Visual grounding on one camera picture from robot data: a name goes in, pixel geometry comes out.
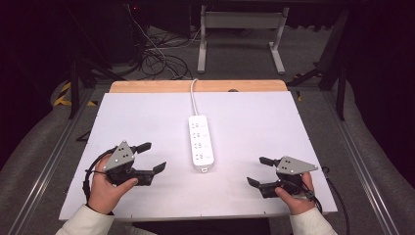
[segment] white table surface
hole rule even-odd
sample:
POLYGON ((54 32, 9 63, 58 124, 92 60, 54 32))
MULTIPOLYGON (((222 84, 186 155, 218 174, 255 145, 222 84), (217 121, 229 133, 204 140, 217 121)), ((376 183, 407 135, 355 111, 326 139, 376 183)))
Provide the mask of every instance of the white table surface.
MULTIPOLYGON (((290 92, 196 92, 200 115, 207 116, 215 154, 208 173, 193 169, 188 117, 189 93, 106 94, 70 185, 60 219, 85 204, 85 169, 122 140, 152 142, 136 156, 136 169, 167 162, 151 186, 136 186, 120 200, 115 218, 156 221, 195 218, 264 217, 288 214, 279 198, 263 199, 247 176, 261 183, 277 180, 275 167, 259 157, 290 156, 313 165, 314 153, 290 92)), ((321 170, 311 172, 324 212, 337 208, 321 170)))

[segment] white power strip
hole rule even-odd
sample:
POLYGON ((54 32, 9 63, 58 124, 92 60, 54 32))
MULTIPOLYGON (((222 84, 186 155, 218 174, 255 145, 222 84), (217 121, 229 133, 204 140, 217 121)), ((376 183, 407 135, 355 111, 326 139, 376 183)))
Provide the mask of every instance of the white power strip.
POLYGON ((207 117, 189 117, 189 130, 193 166, 196 170, 206 173, 214 164, 207 117))

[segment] white sleeve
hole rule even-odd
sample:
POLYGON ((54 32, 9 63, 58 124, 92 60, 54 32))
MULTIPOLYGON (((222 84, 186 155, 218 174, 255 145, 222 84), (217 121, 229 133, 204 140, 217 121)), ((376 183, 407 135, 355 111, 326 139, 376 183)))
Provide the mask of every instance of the white sleeve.
POLYGON ((105 215, 82 206, 56 233, 57 235, 104 235, 114 221, 113 215, 105 215))
POLYGON ((317 208, 298 215, 290 215, 294 235, 336 235, 332 225, 317 208))

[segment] person's hand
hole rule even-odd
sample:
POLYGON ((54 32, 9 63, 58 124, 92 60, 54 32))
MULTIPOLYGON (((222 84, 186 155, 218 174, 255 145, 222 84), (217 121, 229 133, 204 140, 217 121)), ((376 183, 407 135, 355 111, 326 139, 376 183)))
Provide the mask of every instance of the person's hand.
MULTIPOLYGON (((308 187, 309 190, 314 191, 314 187, 312 186, 312 179, 311 174, 309 172, 305 172, 302 174, 302 182, 308 187)), ((291 215, 297 215, 304 212, 308 212, 309 210, 315 207, 314 201, 310 201, 308 199, 296 199, 291 196, 287 191, 283 188, 277 187, 275 189, 275 193, 287 204, 288 208, 290 209, 291 215)))
MULTIPOLYGON (((96 165, 95 170, 103 172, 104 165, 107 163, 111 154, 104 156, 96 165)), ((104 173, 94 173, 92 179, 91 196, 88 206, 95 212, 108 214, 112 212, 119 199, 138 183, 137 178, 131 178, 115 187, 104 173)))

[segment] power strip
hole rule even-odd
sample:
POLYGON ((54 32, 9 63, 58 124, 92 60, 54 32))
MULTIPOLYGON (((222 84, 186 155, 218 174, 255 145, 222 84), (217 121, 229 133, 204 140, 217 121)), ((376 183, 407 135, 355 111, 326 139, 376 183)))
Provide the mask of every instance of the power strip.
POLYGON ((214 164, 207 117, 189 117, 189 130, 193 166, 196 170, 206 173, 214 164))

